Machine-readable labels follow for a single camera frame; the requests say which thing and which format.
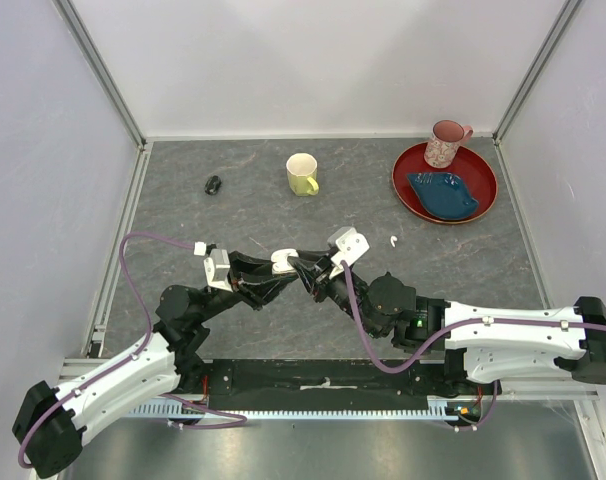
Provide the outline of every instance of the gray stone surface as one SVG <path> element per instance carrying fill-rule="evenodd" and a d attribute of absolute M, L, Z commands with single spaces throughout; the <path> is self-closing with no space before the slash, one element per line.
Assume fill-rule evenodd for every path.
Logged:
<path fill-rule="evenodd" d="M 392 272 L 420 295 L 489 307 L 541 306 L 514 209 L 490 139 L 469 148 L 483 156 L 499 179 L 499 195 L 481 219 L 445 226 L 405 209 L 391 187 L 398 156 L 423 139 L 336 139 L 161 142 L 154 144 L 133 230 L 184 241 L 214 242 L 229 251 L 269 258 L 286 247 L 316 250 L 339 227 L 353 225 L 370 251 L 355 272 L 372 281 Z M 307 152 L 319 162 L 320 193 L 296 197 L 285 162 Z M 203 191 L 210 175 L 223 186 Z M 396 235 L 396 248 L 390 236 Z M 173 283 L 205 285 L 202 260 L 185 250 L 134 240 L 127 261 L 150 310 Z M 143 333 L 145 318 L 123 278 L 119 280 L 104 356 L 129 346 Z M 246 305 L 207 324 L 204 358 L 363 358 L 353 322 L 331 302 L 314 303 L 303 285 L 290 285 L 260 312 Z M 404 354 L 389 339 L 374 342 L 380 355 Z"/>

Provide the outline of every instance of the red plate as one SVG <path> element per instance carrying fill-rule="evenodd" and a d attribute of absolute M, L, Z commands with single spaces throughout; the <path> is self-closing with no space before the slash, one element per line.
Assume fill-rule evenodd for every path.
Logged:
<path fill-rule="evenodd" d="M 498 192 L 496 176 L 487 162 L 472 150 L 460 147 L 452 165 L 443 169 L 434 168 L 423 160 L 426 145 L 427 143 L 419 143 L 410 147 L 403 152 L 394 164 L 392 184 L 403 205 L 425 220 L 448 225 L 471 222 L 485 215 L 490 207 L 494 205 Z M 441 220 L 429 214 L 421 205 L 419 198 L 410 186 L 410 181 L 407 179 L 408 173 L 424 172 L 449 172 L 458 175 L 465 181 L 472 196 L 478 200 L 479 208 L 473 215 L 463 220 Z"/>

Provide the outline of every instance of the blue plate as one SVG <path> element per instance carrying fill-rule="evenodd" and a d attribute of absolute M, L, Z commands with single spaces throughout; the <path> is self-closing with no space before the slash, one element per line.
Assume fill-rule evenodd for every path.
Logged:
<path fill-rule="evenodd" d="M 410 173 L 407 179 L 423 208 L 441 220 L 463 220 L 479 207 L 465 182 L 453 173 Z"/>

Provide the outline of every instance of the black computer mouse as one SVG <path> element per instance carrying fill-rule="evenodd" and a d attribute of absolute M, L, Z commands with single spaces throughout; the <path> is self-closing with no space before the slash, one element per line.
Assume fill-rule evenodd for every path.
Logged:
<path fill-rule="evenodd" d="M 207 193 L 208 195 L 216 195 L 216 193 L 219 191 L 219 188 L 221 188 L 221 184 L 223 182 L 221 181 L 221 177 L 219 177 L 218 175 L 212 175 L 210 178 L 207 179 L 207 182 L 205 182 L 205 193 Z"/>

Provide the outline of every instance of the white enclosure wall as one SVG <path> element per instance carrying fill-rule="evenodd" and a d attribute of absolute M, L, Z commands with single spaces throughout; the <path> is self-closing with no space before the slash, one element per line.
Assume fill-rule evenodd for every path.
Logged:
<path fill-rule="evenodd" d="M 606 304 L 606 0 L 583 2 L 503 150 L 552 302 Z"/>
<path fill-rule="evenodd" d="M 563 0 L 74 0 L 147 136 L 497 126 Z"/>
<path fill-rule="evenodd" d="M 25 391 L 78 356 L 136 149 L 49 1 L 0 0 L 0 479 Z"/>

